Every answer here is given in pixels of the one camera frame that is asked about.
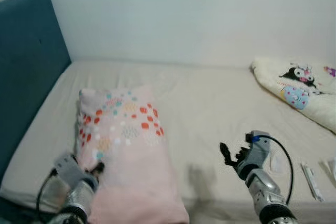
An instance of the white bed sheet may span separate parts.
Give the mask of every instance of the white bed sheet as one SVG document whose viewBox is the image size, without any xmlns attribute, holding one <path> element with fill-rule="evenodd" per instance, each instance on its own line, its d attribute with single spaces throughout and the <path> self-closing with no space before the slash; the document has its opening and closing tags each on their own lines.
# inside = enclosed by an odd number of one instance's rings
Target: white bed sheet
<svg viewBox="0 0 336 224">
<path fill-rule="evenodd" d="M 248 69 L 210 68 L 129 62 L 74 62 L 60 76 L 20 143 L 0 196 L 34 207 L 38 190 L 64 150 L 73 150 L 78 92 L 81 88 L 153 85 L 161 123 L 170 141 L 180 191 L 193 223 L 257 220 L 242 180 L 225 166 L 223 141 L 236 153 L 245 133 L 262 130 L 276 137 L 293 160 L 291 209 L 304 223 L 334 223 L 336 188 L 319 166 L 336 155 L 335 135 L 264 90 Z M 326 202 L 314 200 L 299 166 L 314 169 Z M 272 174 L 287 195 L 289 175 Z M 64 199 L 59 181 L 51 183 L 42 209 L 55 211 Z"/>
</svg>

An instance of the metallic robot arm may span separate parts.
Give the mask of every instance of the metallic robot arm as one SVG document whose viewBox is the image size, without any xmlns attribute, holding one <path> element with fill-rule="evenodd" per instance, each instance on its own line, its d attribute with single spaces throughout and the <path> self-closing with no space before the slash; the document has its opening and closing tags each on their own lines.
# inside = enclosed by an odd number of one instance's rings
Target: metallic robot arm
<svg viewBox="0 0 336 224">
<path fill-rule="evenodd" d="M 92 171 L 84 172 L 74 157 L 66 153 L 56 159 L 55 167 L 71 190 L 61 211 L 48 224 L 86 224 L 104 164 L 99 163 Z"/>
<path fill-rule="evenodd" d="M 269 154 L 269 139 L 260 138 L 253 143 L 251 138 L 257 135 L 269 135 L 266 132 L 252 131 L 246 135 L 250 149 L 243 148 L 236 155 L 237 161 L 231 160 L 226 144 L 220 144 L 220 151 L 225 164 L 230 165 L 245 184 L 252 196 L 254 209 L 262 224 L 297 224 L 297 220 L 288 209 L 280 188 L 263 170 L 263 163 Z"/>
</svg>

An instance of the bedding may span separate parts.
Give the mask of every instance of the bedding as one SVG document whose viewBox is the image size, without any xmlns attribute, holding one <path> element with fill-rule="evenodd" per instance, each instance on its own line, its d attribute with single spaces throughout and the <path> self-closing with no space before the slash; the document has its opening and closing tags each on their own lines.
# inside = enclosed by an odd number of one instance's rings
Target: bedding
<svg viewBox="0 0 336 224">
<path fill-rule="evenodd" d="M 245 146 L 244 134 L 251 130 L 269 132 L 289 152 L 295 171 L 290 208 L 300 222 L 334 223 L 336 189 L 319 161 L 335 156 L 335 135 L 275 99 L 249 70 L 239 68 L 117 61 L 72 63 L 59 77 L 21 141 L 0 195 L 34 208 L 54 159 L 65 149 L 73 151 L 78 133 L 78 93 L 82 88 L 134 88 L 143 84 L 153 87 L 179 191 L 192 223 L 257 220 L 244 182 L 224 165 L 218 147 L 222 141 L 232 153 L 238 152 Z M 284 173 L 274 173 L 270 161 L 266 160 L 264 167 L 286 196 L 287 163 L 282 163 Z M 325 202 L 317 202 L 311 195 L 300 168 L 302 161 L 314 169 Z M 44 194 L 43 210 L 58 209 L 61 195 L 66 192 L 59 183 L 49 185 L 54 192 Z"/>
<path fill-rule="evenodd" d="M 308 118 L 336 133 L 335 68 L 258 58 L 258 82 Z"/>
<path fill-rule="evenodd" d="M 79 91 L 77 160 L 105 164 L 89 222 L 189 223 L 150 86 Z"/>
<path fill-rule="evenodd" d="M 70 63 L 51 0 L 0 1 L 1 181 L 36 113 Z M 0 216 L 29 223 L 34 211 L 0 198 Z"/>
</svg>

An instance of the bed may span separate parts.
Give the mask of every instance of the bed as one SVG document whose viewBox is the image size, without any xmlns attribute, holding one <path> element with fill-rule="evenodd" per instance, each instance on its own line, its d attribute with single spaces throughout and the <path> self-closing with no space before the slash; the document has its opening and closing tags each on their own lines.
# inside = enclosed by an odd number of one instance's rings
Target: bed
<svg viewBox="0 0 336 224">
<path fill-rule="evenodd" d="M 4 207 L 0 213 L 6 218 L 18 213 L 34 218 L 36 195 L 54 159 L 65 149 L 74 150 L 81 88 L 150 84 L 191 223 L 258 220 L 244 182 L 224 165 L 218 148 L 222 141 L 237 152 L 245 145 L 244 134 L 251 130 L 269 132 L 292 157 L 295 183 L 290 208 L 300 222 L 335 222 L 336 189 L 319 166 L 321 160 L 335 156 L 335 135 L 262 88 L 249 69 L 122 61 L 70 63 L 50 0 L 1 2 L 0 26 L 5 27 L 0 43 L 6 45 L 0 47 L 0 74 L 6 80 L 1 82 L 6 95 L 0 98 L 6 115 L 1 119 Z M 46 141 L 50 145 L 41 150 Z M 301 162 L 314 169 L 325 202 L 314 200 Z M 269 163 L 265 162 L 265 169 L 285 196 L 288 167 L 283 163 L 285 172 L 276 174 Z M 58 196 L 42 209 L 54 212 Z M 5 207 L 15 214 L 6 216 Z"/>
</svg>

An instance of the teal headboard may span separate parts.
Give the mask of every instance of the teal headboard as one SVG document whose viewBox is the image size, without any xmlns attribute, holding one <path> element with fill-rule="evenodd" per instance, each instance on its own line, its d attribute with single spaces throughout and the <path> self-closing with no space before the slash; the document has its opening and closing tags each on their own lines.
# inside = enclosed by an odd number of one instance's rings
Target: teal headboard
<svg viewBox="0 0 336 224">
<path fill-rule="evenodd" d="M 38 109 L 69 64 L 51 0 L 0 2 L 0 181 Z"/>
</svg>

